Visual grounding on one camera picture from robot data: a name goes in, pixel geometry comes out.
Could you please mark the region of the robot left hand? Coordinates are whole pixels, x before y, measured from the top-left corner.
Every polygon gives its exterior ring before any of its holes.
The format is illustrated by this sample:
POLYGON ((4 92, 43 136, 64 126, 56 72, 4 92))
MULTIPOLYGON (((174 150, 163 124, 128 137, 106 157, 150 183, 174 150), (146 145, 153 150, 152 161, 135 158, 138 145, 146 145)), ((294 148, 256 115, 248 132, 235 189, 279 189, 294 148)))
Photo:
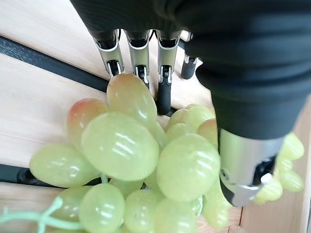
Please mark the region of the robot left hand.
POLYGON ((113 29, 193 38, 199 82, 210 90, 227 201, 246 205, 266 184, 285 135, 311 92, 308 0, 74 0, 97 39, 113 29))

